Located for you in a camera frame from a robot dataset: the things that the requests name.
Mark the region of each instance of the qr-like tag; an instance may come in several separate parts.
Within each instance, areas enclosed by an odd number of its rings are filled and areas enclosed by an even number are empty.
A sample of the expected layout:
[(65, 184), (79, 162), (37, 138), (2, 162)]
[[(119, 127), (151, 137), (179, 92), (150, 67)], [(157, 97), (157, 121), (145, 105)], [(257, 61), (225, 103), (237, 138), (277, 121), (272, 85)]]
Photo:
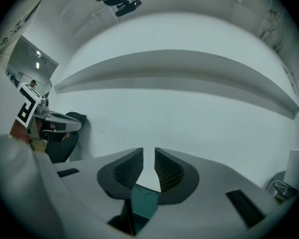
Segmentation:
[(42, 96), (27, 83), (21, 83), (18, 90), (24, 96), (24, 104), (16, 119), (28, 127), (36, 107), (41, 103)]

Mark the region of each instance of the black slot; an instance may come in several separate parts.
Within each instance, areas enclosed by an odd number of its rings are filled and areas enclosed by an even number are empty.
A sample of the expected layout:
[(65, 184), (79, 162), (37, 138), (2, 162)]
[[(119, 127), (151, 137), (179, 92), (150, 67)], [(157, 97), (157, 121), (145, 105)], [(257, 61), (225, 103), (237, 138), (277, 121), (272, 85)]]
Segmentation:
[(265, 218), (241, 190), (230, 191), (227, 192), (226, 195), (245, 221), (248, 228), (252, 228)]
[(63, 170), (63, 171), (58, 172), (58, 175), (60, 176), (60, 178), (62, 178), (62, 177), (65, 177), (65, 176), (68, 176), (68, 175), (71, 175), (71, 174), (78, 173), (78, 172), (80, 172), (78, 169), (71, 168), (71, 169), (68, 169), (68, 170)]

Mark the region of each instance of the small cable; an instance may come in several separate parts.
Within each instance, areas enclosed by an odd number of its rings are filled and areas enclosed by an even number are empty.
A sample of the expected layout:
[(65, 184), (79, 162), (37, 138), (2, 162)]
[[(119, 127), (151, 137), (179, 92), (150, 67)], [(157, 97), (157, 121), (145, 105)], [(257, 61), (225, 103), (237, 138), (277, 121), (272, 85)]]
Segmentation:
[(280, 180), (275, 180), (275, 181), (273, 181), (273, 182), (269, 185), (267, 192), (269, 192), (270, 187), (271, 187), (275, 182), (280, 182), (281, 184), (284, 184), (284, 185), (286, 186), (286, 190), (285, 190), (284, 194), (287, 192), (287, 189), (290, 187), (290, 186), (288, 186), (286, 183), (284, 183), (284, 182), (282, 182), (282, 181), (280, 181)]

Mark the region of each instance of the gray fabric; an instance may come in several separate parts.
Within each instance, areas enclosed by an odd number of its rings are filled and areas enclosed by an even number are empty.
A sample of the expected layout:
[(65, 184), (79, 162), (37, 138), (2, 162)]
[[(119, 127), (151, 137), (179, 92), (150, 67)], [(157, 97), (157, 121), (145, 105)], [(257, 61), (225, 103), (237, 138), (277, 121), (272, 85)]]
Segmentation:
[(61, 178), (62, 182), (80, 201), (105, 223), (121, 214), (124, 200), (109, 197), (97, 181), (99, 170), (136, 149), (88, 160), (54, 164), (57, 171), (76, 168), (80, 172)]
[(46, 194), (31, 149), (6, 136), (0, 137), (0, 198), (11, 214), (36, 237), (65, 238), (63, 225)]
[(182, 152), (162, 149), (196, 168), (199, 184), (182, 203), (158, 205), (139, 238), (232, 238), (248, 230), (226, 192), (240, 189), (264, 214), (277, 206), (274, 199), (232, 168)]
[(41, 0), (17, 0), (0, 25), (0, 64), (5, 69), (20, 36), (30, 25)]

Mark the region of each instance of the person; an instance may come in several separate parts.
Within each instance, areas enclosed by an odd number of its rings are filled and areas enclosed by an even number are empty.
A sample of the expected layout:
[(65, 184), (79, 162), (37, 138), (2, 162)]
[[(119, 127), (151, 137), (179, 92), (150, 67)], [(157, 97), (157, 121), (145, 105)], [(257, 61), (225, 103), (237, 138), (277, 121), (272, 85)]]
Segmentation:
[(30, 87), (32, 87), (34, 89), (34, 86), (36, 85), (36, 81), (35, 80), (32, 80), (31, 83), (30, 83)]

